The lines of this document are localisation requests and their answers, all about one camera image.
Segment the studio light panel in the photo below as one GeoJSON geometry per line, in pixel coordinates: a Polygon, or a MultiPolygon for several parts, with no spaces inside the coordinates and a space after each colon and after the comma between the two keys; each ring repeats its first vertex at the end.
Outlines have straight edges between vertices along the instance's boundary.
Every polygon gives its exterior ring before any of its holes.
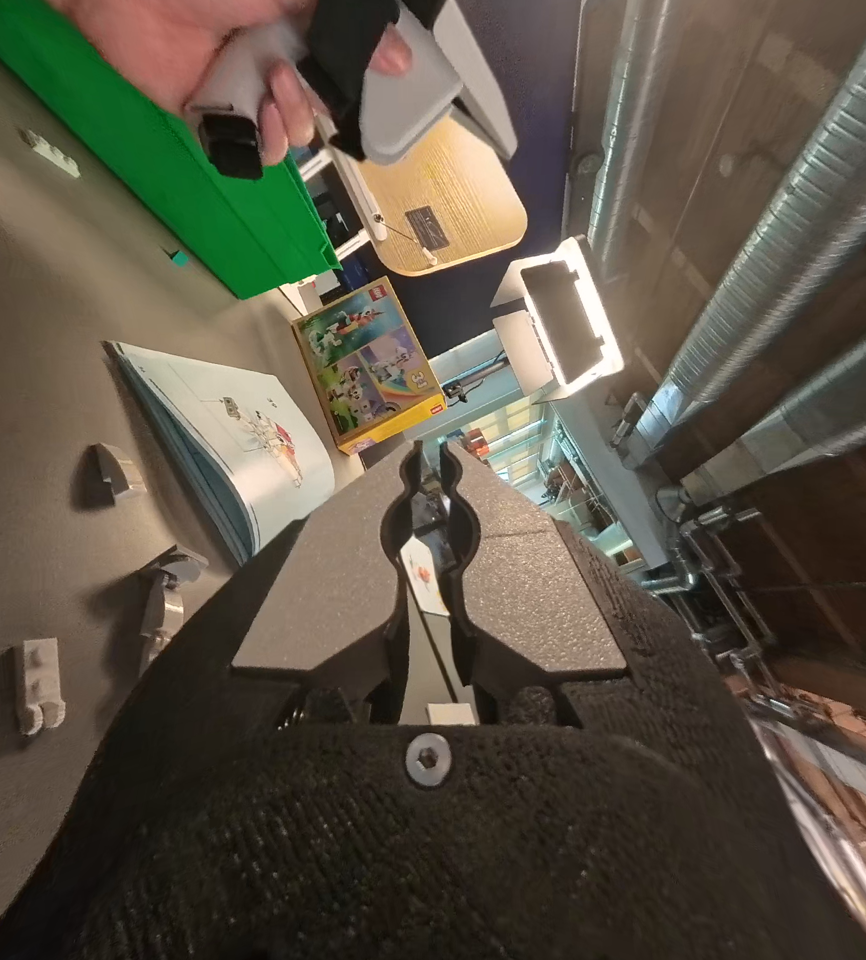
{"type": "Polygon", "coordinates": [[[492,322],[523,396],[566,400],[626,366],[592,265],[586,236],[575,235],[505,271],[492,322]]]}

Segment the white shelf unit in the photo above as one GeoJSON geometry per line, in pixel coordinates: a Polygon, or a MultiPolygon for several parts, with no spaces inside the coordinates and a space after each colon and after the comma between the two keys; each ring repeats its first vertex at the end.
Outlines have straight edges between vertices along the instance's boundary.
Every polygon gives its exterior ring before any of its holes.
{"type": "MultiPolygon", "coordinates": [[[[355,210],[361,226],[353,231],[340,246],[334,247],[339,263],[351,257],[364,246],[375,246],[388,238],[388,230],[383,220],[376,198],[367,186],[357,162],[331,146],[322,146],[311,153],[299,164],[298,173],[309,186],[316,177],[330,175],[342,185],[343,195],[355,210]]],[[[322,306],[322,295],[337,287],[339,282],[329,281],[327,272],[308,276],[297,283],[288,283],[279,287],[279,291],[298,311],[306,316],[322,306]]]]}

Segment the black light stand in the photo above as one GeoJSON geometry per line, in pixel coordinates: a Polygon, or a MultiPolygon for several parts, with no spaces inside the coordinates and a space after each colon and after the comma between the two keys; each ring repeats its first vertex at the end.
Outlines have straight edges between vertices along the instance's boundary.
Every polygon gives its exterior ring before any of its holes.
{"type": "Polygon", "coordinates": [[[447,408],[458,403],[467,403],[469,394],[481,387],[494,374],[498,374],[510,366],[510,361],[505,352],[494,356],[491,360],[474,366],[460,375],[452,377],[442,385],[442,393],[447,403],[447,408]]]}

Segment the lego instruction booklet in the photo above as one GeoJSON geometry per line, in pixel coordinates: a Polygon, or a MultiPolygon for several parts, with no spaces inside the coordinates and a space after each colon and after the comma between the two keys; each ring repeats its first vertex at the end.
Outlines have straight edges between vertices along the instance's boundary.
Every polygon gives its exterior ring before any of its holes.
{"type": "Polygon", "coordinates": [[[239,566],[334,494],[331,455],[276,376],[105,347],[239,566]]]}

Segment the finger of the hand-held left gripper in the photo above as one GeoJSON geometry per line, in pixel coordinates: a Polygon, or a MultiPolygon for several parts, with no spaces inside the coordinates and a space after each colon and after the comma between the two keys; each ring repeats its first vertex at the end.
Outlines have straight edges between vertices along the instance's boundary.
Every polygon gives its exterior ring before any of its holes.
{"type": "Polygon", "coordinates": [[[362,147],[368,162],[391,165],[449,114],[463,81],[429,30],[401,30],[412,52],[398,75],[367,68],[362,92],[362,147]]]}
{"type": "Polygon", "coordinates": [[[456,1],[443,3],[433,39],[462,83],[453,100],[453,118],[500,160],[511,160],[517,136],[505,96],[456,1]]]}

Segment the white three-stud lego plate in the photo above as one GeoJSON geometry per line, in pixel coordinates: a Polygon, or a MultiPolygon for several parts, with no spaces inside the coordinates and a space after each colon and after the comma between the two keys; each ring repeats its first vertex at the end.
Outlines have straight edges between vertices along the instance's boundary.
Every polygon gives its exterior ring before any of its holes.
{"type": "Polygon", "coordinates": [[[64,150],[59,149],[35,131],[21,127],[19,135],[23,142],[38,156],[52,163],[73,179],[81,179],[79,163],[64,150]]]}

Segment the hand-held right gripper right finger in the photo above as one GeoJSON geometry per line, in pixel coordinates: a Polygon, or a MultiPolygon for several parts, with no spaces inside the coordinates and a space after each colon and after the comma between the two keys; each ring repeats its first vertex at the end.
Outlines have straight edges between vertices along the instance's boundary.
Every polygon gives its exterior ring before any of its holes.
{"type": "Polygon", "coordinates": [[[455,666],[485,694],[616,679],[627,661],[558,523],[456,441],[440,447],[455,666]]]}

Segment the wide metal ventilation duct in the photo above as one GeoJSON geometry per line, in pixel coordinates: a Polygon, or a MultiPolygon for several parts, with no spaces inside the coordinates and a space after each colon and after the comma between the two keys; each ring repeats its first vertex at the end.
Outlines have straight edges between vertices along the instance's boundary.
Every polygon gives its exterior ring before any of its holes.
{"type": "Polygon", "coordinates": [[[866,244],[866,43],[639,417],[638,469],[716,402],[866,244]]]}

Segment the green plastic bin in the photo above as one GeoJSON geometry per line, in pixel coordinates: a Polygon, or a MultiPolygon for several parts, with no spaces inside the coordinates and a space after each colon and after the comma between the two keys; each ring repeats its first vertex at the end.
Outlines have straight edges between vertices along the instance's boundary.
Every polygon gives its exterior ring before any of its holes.
{"type": "Polygon", "coordinates": [[[291,156],[256,181],[220,174],[46,2],[0,1],[0,61],[239,299],[340,267],[291,156]]]}

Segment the rounded wooden board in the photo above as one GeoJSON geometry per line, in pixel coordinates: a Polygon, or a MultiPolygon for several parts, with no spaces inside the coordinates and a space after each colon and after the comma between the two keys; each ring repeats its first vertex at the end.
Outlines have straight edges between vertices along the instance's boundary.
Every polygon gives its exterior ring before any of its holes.
{"type": "Polygon", "coordinates": [[[445,117],[399,162],[361,163],[384,218],[437,258],[394,234],[374,246],[388,272],[419,278],[513,248],[528,217],[498,156],[455,119],[445,117]]]}

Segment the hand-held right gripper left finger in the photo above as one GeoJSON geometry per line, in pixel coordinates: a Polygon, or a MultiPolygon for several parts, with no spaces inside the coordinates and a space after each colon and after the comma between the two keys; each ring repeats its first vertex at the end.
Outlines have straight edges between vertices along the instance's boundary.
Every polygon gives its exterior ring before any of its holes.
{"type": "Polygon", "coordinates": [[[408,578],[421,443],[403,444],[306,519],[232,660],[250,677],[340,690],[398,721],[409,674],[408,578]]]}

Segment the narrow metal ventilation duct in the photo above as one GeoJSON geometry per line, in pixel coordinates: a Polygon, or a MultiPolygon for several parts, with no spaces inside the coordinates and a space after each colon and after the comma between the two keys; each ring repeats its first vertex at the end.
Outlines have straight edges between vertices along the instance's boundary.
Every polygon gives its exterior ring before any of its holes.
{"type": "Polygon", "coordinates": [[[603,161],[596,174],[586,239],[602,292],[626,274],[625,248],[655,127],[696,2],[629,1],[611,64],[602,130],[603,161]]]}

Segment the white curved lego slope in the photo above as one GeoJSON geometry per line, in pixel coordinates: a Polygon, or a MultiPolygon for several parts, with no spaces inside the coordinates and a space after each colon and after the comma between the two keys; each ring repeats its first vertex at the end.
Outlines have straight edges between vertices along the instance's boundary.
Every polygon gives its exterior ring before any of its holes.
{"type": "Polygon", "coordinates": [[[111,506],[144,497],[148,486],[139,461],[131,454],[110,443],[96,442],[91,446],[104,498],[111,506]]]}

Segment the yellow lego set box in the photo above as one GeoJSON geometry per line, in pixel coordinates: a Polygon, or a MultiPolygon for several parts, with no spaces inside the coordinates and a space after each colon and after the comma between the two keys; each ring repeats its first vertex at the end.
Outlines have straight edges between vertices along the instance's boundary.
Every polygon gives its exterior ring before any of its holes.
{"type": "Polygon", "coordinates": [[[387,276],[297,318],[292,329],[344,454],[446,411],[439,379],[387,276]]]}

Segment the white lego hinge brick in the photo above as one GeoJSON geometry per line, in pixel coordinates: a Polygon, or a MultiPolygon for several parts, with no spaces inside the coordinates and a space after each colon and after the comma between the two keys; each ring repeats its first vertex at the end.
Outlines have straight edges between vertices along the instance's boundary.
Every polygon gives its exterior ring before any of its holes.
{"type": "Polygon", "coordinates": [[[60,726],[66,717],[61,691],[58,639],[25,640],[12,647],[16,715],[21,734],[32,738],[60,726]]]}

